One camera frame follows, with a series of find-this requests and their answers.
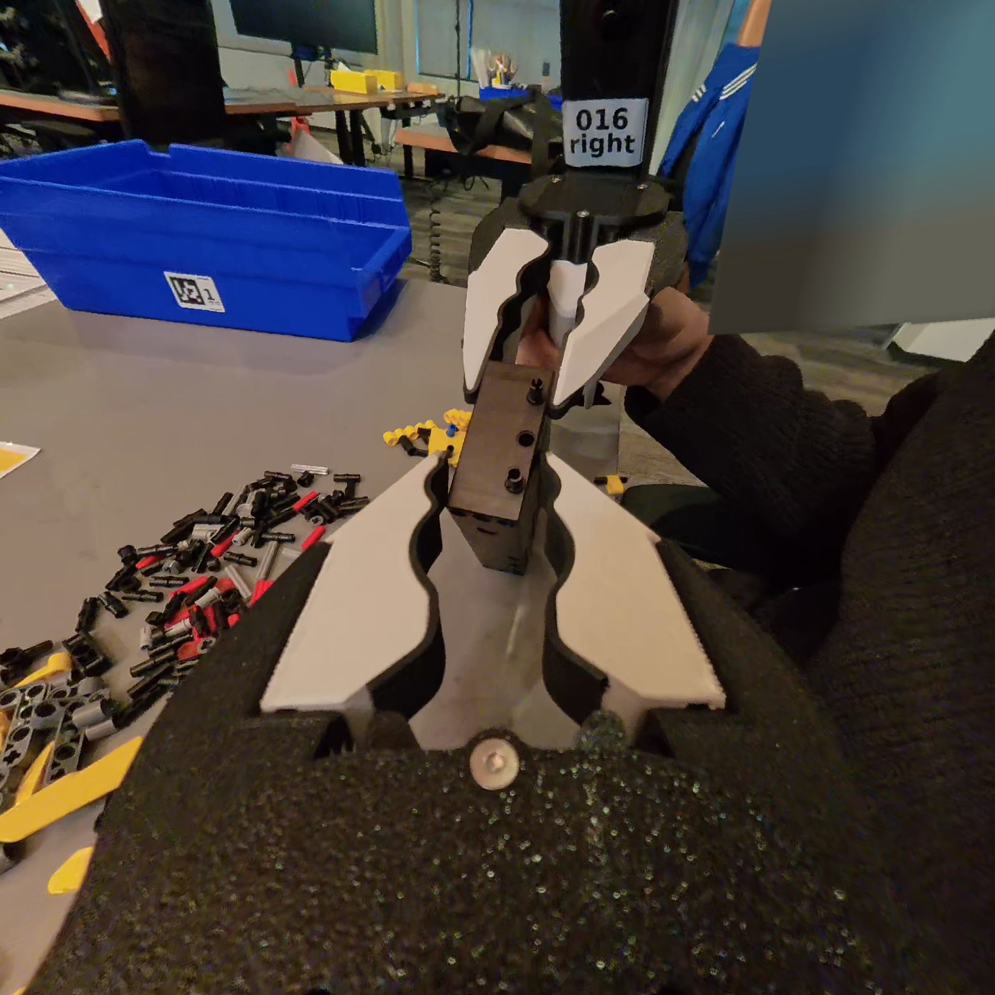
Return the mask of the printed paper sheets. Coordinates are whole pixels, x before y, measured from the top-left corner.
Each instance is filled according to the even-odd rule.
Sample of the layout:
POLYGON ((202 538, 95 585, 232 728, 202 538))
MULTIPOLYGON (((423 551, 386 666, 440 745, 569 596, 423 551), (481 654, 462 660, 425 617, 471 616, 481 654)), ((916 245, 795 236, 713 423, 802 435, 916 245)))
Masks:
POLYGON ((56 301, 27 256, 1 232, 1 319, 56 301))

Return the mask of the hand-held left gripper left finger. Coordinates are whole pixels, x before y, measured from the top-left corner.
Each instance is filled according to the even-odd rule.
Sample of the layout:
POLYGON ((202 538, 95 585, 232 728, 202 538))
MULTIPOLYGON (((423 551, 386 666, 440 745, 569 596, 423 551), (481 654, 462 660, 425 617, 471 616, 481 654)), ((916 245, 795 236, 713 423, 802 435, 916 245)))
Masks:
POLYGON ((411 719, 441 689, 445 644, 428 572, 442 551, 448 485, 445 457, 424 458, 322 544, 262 713, 411 719))

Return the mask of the blue plastic bin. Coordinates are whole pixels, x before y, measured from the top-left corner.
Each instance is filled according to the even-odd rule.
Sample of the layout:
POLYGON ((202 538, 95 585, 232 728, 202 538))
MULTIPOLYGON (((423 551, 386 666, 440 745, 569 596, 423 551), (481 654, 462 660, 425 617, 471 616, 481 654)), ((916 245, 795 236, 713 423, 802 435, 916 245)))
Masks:
POLYGON ((68 309, 333 342, 412 252, 394 171, 137 139, 3 160, 1 216, 68 309))

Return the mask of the blue striped jacket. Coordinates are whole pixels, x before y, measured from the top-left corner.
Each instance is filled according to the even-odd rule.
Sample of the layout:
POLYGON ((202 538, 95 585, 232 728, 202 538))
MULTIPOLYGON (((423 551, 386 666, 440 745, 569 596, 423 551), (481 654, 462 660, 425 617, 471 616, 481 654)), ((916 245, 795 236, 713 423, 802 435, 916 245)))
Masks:
POLYGON ((659 169, 684 215, 692 289, 719 251, 759 53, 759 46, 722 48, 678 116, 659 169))

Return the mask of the person's right forearm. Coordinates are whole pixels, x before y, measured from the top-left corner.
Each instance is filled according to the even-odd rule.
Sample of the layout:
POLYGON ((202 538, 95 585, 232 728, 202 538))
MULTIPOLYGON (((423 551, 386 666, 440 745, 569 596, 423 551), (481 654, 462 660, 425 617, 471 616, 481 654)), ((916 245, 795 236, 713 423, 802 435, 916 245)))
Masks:
POLYGON ((798 366, 713 337, 669 393, 630 387, 626 411, 689 471, 784 546, 836 562, 880 469, 876 419, 805 387, 798 366))

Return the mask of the yellow brick assembly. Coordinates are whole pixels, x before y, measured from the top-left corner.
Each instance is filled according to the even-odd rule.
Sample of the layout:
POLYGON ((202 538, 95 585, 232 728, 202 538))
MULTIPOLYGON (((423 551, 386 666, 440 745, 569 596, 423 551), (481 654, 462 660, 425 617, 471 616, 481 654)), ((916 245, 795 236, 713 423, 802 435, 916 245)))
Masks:
POLYGON ((472 411, 454 408, 444 413, 440 424, 429 419, 387 431, 382 438, 385 445, 398 448, 409 457, 425 458, 442 454, 451 466, 456 467, 471 418, 472 411))

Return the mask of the black perforated block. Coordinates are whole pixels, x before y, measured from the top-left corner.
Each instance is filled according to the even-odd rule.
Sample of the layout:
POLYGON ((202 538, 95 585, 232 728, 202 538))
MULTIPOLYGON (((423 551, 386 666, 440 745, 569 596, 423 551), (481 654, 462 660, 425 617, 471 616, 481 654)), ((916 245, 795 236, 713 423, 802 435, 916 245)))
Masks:
POLYGON ((546 405, 555 373, 550 368, 487 363, 459 464, 448 510, 481 566, 508 574, 527 571, 538 509, 537 465, 548 438, 546 405), (543 380, 545 403, 528 404, 533 378, 543 380), (510 467, 525 478, 522 493, 504 489, 510 467))

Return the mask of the yellow box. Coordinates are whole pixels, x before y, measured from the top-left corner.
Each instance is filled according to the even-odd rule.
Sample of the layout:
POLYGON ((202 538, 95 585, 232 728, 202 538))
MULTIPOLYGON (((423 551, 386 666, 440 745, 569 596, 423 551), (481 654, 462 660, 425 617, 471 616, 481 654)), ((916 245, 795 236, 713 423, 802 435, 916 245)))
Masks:
POLYGON ((382 68, 333 68, 329 83, 339 92, 363 95, 404 93, 406 86, 402 73, 382 68))

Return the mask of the person's right hand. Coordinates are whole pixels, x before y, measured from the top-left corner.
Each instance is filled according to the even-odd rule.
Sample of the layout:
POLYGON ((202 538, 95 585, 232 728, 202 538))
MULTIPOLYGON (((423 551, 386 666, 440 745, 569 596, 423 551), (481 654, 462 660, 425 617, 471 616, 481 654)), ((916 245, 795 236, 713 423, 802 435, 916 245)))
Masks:
POLYGON ((683 292, 665 288, 648 305, 643 324, 602 380, 648 391, 664 402, 712 344, 709 314, 683 292))

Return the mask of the person's dark knit sweater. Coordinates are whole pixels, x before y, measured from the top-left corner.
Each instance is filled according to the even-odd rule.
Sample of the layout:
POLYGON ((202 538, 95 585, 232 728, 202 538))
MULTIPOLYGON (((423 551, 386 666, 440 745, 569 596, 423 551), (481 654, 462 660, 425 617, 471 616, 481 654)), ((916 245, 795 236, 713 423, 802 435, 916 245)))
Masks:
POLYGON ((927 981, 993 993, 993 338, 876 419, 880 469, 809 674, 839 723, 927 981))

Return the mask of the black duffel bag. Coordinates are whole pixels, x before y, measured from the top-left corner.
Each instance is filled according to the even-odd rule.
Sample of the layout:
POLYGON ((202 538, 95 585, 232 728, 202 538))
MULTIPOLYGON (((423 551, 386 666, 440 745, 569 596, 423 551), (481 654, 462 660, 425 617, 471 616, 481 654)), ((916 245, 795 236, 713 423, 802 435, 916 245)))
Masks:
POLYGON ((555 156, 563 147, 561 108, 544 94, 481 101, 477 96, 450 96, 435 108, 440 127, 458 154, 477 154, 501 146, 532 154, 538 139, 539 157, 555 156))

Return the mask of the pile of small connector pins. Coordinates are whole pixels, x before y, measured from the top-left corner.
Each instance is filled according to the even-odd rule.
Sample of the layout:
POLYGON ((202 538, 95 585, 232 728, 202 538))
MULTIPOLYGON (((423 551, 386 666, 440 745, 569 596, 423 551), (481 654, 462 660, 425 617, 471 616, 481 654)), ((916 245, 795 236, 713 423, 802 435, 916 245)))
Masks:
POLYGON ((158 541, 118 550, 118 570, 81 605, 63 642, 68 683, 101 685, 113 666, 98 640, 104 620, 140 614, 131 701, 170 689, 269 590, 280 569, 363 509, 363 478, 324 466, 267 470, 212 508, 176 519, 158 541))

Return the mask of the black upright panel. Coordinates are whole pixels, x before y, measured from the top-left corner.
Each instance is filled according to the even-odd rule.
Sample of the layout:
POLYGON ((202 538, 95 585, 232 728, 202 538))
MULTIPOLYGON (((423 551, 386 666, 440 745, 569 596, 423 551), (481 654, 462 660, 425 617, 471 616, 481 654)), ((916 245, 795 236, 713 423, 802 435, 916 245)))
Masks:
POLYGON ((227 131, 209 1, 103 1, 125 137, 154 147, 220 144, 227 131))

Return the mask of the heap of mixed building bricks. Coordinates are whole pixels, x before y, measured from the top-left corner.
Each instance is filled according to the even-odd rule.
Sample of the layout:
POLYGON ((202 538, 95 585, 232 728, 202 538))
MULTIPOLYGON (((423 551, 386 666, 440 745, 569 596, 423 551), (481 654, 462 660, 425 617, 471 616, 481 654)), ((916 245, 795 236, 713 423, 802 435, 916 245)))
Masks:
POLYGON ((32 836, 118 789, 141 738, 100 756, 97 747, 130 727, 159 693, 140 681, 136 698, 115 699, 104 680, 111 661, 85 631, 16 677, 52 647, 43 642, 2 655, 2 875, 24 860, 32 836))

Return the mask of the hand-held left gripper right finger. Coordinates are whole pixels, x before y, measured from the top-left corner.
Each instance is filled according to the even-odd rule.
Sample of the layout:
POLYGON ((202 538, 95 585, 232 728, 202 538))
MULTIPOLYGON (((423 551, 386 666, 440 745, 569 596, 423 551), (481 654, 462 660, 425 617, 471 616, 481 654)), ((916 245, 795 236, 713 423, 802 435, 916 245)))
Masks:
POLYGON ((544 687, 579 726, 601 710, 639 728, 655 709, 719 712, 727 694, 652 529, 555 454, 543 458, 544 687))

